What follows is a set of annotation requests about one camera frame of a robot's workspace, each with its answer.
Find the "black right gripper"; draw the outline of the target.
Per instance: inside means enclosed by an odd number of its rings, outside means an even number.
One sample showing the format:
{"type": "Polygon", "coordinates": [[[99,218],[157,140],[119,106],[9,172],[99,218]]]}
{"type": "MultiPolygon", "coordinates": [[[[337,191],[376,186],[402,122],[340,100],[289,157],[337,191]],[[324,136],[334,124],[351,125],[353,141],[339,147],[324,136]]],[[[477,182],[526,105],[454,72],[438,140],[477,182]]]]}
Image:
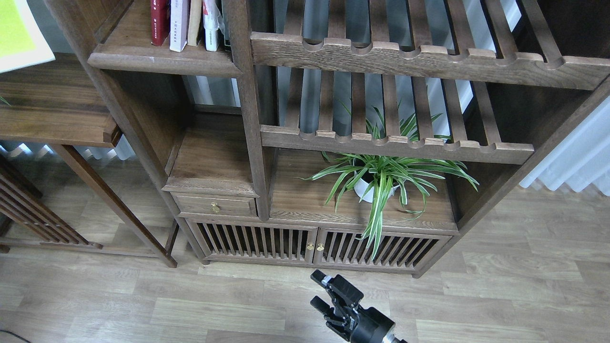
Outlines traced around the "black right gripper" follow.
{"type": "Polygon", "coordinates": [[[395,322],[374,307],[359,305],[363,293],[341,275],[331,277],[316,270],[311,279],[329,294],[333,306],[320,297],[311,305],[322,313],[326,325],[349,343],[395,343],[395,322]]]}

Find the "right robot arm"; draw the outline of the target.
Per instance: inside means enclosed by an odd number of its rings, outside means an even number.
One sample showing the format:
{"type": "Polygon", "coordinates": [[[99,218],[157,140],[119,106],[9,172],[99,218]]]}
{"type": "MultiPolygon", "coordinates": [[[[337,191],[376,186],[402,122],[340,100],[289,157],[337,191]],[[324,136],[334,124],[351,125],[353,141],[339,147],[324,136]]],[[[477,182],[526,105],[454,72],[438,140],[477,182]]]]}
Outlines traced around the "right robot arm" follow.
{"type": "Polygon", "coordinates": [[[377,308],[362,308],[359,302],[363,293],[341,275],[334,278],[316,270],[311,279],[329,294],[333,307],[320,297],[314,297],[311,305],[326,320],[326,325],[349,343],[405,343],[394,335],[395,322],[377,308]]]}

